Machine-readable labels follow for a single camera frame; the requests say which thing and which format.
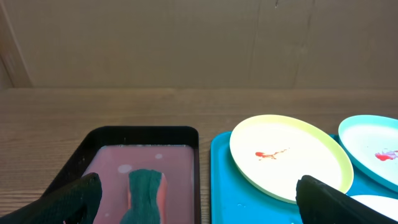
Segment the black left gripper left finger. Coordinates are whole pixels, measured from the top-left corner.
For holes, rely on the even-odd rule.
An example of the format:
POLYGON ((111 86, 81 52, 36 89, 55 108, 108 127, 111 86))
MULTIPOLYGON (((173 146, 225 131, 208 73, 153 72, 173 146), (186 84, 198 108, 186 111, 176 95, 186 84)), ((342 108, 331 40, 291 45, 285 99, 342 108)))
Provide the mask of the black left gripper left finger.
POLYGON ((1 217, 1 224, 92 224, 101 198, 99 175, 90 173, 1 217))

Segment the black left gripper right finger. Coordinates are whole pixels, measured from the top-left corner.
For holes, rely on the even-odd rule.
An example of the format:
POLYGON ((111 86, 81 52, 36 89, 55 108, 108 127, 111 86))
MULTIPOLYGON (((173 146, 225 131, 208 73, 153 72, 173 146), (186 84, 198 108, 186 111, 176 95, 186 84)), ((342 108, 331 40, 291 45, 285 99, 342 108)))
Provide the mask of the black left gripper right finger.
POLYGON ((298 180, 296 203, 303 224, 397 224, 310 175, 298 180))

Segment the yellow-green plate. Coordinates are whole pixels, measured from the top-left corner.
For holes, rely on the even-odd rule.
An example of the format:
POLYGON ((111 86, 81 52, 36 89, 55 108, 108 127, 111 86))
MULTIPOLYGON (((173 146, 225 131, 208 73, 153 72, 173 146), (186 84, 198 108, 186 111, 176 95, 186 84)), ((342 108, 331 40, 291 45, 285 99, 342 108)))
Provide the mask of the yellow-green plate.
POLYGON ((327 133, 302 120, 264 114, 240 122, 229 148, 240 173, 253 186, 283 202, 296 203, 296 185, 310 175, 347 193, 353 165, 327 133))

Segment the white plate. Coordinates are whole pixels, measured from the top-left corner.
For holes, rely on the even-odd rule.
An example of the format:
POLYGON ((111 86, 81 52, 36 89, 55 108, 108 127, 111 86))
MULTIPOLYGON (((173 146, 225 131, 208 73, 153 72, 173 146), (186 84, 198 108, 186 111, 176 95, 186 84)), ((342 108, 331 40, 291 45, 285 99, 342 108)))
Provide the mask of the white plate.
POLYGON ((397 199, 378 195, 354 195, 351 198, 397 221, 397 199))

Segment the green and orange sponge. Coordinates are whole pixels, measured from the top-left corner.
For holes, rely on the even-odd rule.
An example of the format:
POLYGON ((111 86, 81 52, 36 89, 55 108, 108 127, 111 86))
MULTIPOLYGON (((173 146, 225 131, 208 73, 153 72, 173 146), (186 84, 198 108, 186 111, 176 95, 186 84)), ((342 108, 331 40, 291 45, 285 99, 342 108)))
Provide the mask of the green and orange sponge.
POLYGON ((129 173, 128 210, 120 224, 166 224, 167 181, 156 170, 139 169, 129 173))

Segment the light blue plate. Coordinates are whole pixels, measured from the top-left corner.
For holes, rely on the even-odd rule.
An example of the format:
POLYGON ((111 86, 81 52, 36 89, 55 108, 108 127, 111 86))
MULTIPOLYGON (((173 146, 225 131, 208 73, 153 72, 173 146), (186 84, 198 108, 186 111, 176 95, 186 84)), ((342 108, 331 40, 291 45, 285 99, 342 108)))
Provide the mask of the light blue plate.
POLYGON ((339 143, 351 162, 372 180, 397 191, 397 120, 355 115, 338 127, 339 143))

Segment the black tray with pink water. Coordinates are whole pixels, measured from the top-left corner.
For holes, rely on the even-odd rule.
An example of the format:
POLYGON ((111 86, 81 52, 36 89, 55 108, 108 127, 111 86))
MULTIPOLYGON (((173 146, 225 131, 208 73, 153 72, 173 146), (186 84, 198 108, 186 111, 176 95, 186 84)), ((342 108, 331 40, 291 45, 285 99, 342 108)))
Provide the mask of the black tray with pink water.
POLYGON ((165 175, 166 222, 201 222, 199 135, 190 126, 104 126, 89 132, 47 187, 96 172, 103 196, 95 223, 119 223, 127 212, 128 174, 152 169, 165 175))

